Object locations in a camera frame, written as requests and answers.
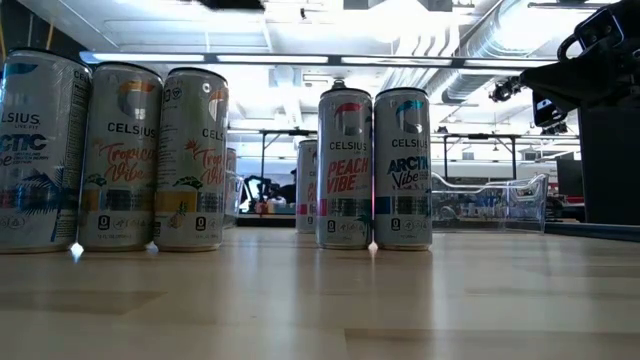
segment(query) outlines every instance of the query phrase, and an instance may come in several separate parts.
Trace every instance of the wooden table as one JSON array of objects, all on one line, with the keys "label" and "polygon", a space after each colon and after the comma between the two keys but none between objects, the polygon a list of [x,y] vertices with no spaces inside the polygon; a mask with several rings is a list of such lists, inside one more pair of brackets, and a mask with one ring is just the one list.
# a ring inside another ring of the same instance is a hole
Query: wooden table
[{"label": "wooden table", "polygon": [[217,252],[2,256],[6,360],[640,357],[640,245],[436,234],[329,251],[234,229]]}]

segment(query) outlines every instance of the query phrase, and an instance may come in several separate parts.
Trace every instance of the can label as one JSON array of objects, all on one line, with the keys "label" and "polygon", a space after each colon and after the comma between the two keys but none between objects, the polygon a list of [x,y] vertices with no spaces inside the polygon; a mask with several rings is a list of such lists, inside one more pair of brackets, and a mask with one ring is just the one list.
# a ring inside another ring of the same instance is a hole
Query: can label
[{"label": "can label", "polygon": [[398,90],[376,101],[375,238],[431,244],[431,167],[426,95]]},{"label": "can label", "polygon": [[158,246],[222,242],[229,95],[216,80],[189,74],[166,82],[154,224]]},{"label": "can label", "polygon": [[318,142],[301,142],[296,172],[296,230],[299,233],[316,231],[317,181]]},{"label": "can label", "polygon": [[78,242],[144,245],[152,240],[162,83],[151,73],[94,74]]},{"label": "can label", "polygon": [[225,227],[232,227],[236,223],[240,209],[240,191],[242,190],[242,178],[236,174],[237,156],[234,149],[227,149],[227,174],[225,177]]},{"label": "can label", "polygon": [[0,248],[75,241],[89,87],[89,71],[66,60],[33,54],[7,60],[0,109]]},{"label": "can label", "polygon": [[371,100],[338,91],[320,101],[317,239],[321,245],[371,243]]}]

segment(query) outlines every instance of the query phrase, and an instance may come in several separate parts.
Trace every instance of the celsius can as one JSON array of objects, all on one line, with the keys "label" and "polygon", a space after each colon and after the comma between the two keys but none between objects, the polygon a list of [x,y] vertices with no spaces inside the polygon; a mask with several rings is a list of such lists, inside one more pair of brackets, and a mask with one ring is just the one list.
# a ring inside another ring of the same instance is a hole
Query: celsius can
[{"label": "celsius can", "polygon": [[318,184],[318,141],[298,144],[296,171],[296,230],[301,234],[316,232],[316,196]]},{"label": "celsius can", "polygon": [[43,252],[76,240],[89,69],[17,49],[4,64],[0,113],[0,252]]},{"label": "celsius can", "polygon": [[154,242],[166,251],[208,251],[222,243],[227,81],[178,68],[165,83],[158,143]]},{"label": "celsius can", "polygon": [[235,225],[238,209],[239,186],[238,175],[236,174],[238,157],[236,150],[227,148],[227,174],[225,177],[224,189],[224,225],[225,228]]},{"label": "celsius can", "polygon": [[413,88],[381,92],[375,121],[376,244],[427,250],[432,241],[427,94]]},{"label": "celsius can", "polygon": [[318,214],[321,247],[365,249],[371,243],[371,97],[334,88],[320,98]]},{"label": "celsius can", "polygon": [[142,250],[153,240],[162,80],[136,65],[93,74],[78,243],[85,250]]}]

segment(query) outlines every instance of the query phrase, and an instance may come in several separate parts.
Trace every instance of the ceiling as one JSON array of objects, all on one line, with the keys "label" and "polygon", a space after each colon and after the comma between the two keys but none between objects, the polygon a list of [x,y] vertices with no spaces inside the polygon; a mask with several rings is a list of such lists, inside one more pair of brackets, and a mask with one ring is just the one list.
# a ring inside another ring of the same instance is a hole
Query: ceiling
[{"label": "ceiling", "polygon": [[[380,4],[366,10],[350,10],[356,0],[266,0],[266,11],[259,14],[214,13],[186,0],[19,1],[92,51],[408,56],[451,56],[460,37],[496,3],[456,0],[453,12],[445,14],[428,11],[419,0],[369,0]],[[305,9],[305,19],[300,9]],[[558,10],[547,11],[559,14]],[[578,14],[575,22],[586,16],[588,13]],[[536,34],[540,29],[527,27],[531,23],[503,30],[517,30],[522,36]],[[542,39],[530,56],[555,56],[560,39],[568,34],[562,31]],[[175,66],[153,65],[163,75]],[[316,129],[320,94],[330,88],[333,79],[344,79],[350,87],[376,94],[390,79],[408,84],[420,71],[287,65],[203,67],[229,81],[231,126],[251,129]],[[428,82],[434,73],[424,70],[420,77]],[[530,128],[529,93],[494,104],[487,96],[491,87],[491,81],[485,83],[461,104],[432,99],[432,128],[445,125],[449,132],[539,133],[539,129]]]}]

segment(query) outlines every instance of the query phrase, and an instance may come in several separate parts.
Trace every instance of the clear plastic container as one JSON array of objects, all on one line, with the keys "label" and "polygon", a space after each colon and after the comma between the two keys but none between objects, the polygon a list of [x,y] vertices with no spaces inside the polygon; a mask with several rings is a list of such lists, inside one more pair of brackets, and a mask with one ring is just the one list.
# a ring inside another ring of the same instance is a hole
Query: clear plastic container
[{"label": "clear plastic container", "polygon": [[434,231],[544,232],[548,177],[454,185],[432,173]]},{"label": "clear plastic container", "polygon": [[235,227],[240,213],[240,200],[244,190],[244,178],[227,170],[224,203],[224,228]]}]

